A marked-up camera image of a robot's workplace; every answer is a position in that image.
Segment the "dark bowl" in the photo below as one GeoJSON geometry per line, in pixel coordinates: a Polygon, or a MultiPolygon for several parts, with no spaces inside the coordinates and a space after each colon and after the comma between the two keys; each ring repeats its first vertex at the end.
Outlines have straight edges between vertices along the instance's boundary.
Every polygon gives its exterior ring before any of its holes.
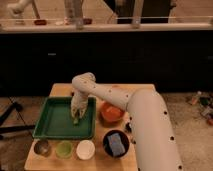
{"type": "Polygon", "coordinates": [[[122,157],[124,156],[128,150],[129,150],[129,139],[128,137],[126,136],[126,134],[120,130],[111,130],[109,131],[103,138],[103,147],[104,147],[104,150],[106,151],[107,154],[109,154],[111,157],[115,157],[115,158],[118,158],[118,157],[122,157]],[[125,148],[125,152],[120,154],[120,155],[116,155],[114,156],[113,155],[113,152],[110,148],[110,145],[109,145],[109,140],[108,140],[108,136],[111,136],[115,133],[118,133],[119,136],[120,136],[120,139],[121,139],[121,143],[123,144],[124,148],[125,148]]]}

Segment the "black stand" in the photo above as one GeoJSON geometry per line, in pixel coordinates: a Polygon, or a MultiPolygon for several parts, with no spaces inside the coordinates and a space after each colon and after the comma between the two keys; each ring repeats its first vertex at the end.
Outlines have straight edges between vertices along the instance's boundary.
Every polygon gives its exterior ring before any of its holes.
{"type": "MultiPolygon", "coordinates": [[[[16,109],[18,112],[23,109],[23,107],[18,104],[17,102],[12,103],[9,108],[0,116],[0,126],[4,123],[10,113],[16,109]]],[[[26,126],[12,126],[12,127],[1,127],[0,128],[0,140],[4,139],[4,136],[1,134],[9,133],[9,132],[16,132],[16,131],[23,131],[28,129],[34,129],[35,125],[26,125],[26,126]]]]}

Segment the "cable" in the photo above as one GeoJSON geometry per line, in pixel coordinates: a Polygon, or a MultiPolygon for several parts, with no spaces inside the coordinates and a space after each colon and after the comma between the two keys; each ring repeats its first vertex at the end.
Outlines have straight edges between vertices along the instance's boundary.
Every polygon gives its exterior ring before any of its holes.
{"type": "MultiPolygon", "coordinates": [[[[10,100],[11,104],[14,103],[13,100],[11,99],[11,97],[8,96],[8,99],[10,100]]],[[[28,125],[26,124],[26,122],[24,121],[23,117],[21,116],[21,113],[20,113],[18,110],[16,110],[16,112],[17,112],[17,114],[19,115],[19,117],[21,118],[22,122],[24,123],[24,126],[28,126],[28,125]]],[[[34,139],[32,133],[30,132],[30,130],[27,129],[27,131],[28,131],[28,133],[30,134],[31,138],[34,139]]]]}

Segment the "orange bowl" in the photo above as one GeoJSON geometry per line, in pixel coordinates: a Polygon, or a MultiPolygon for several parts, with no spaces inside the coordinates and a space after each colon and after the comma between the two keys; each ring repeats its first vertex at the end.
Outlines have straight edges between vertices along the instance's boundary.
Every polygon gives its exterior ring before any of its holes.
{"type": "Polygon", "coordinates": [[[117,122],[123,118],[124,114],[125,111],[108,102],[104,102],[101,106],[101,115],[107,122],[117,122]]]}

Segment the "green bowl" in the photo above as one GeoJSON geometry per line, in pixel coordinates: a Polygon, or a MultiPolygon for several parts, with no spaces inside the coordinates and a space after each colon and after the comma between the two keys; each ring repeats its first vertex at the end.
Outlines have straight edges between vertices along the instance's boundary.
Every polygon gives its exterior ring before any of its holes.
{"type": "Polygon", "coordinates": [[[72,154],[72,143],[70,141],[61,141],[56,146],[56,155],[59,158],[69,158],[72,154]]]}

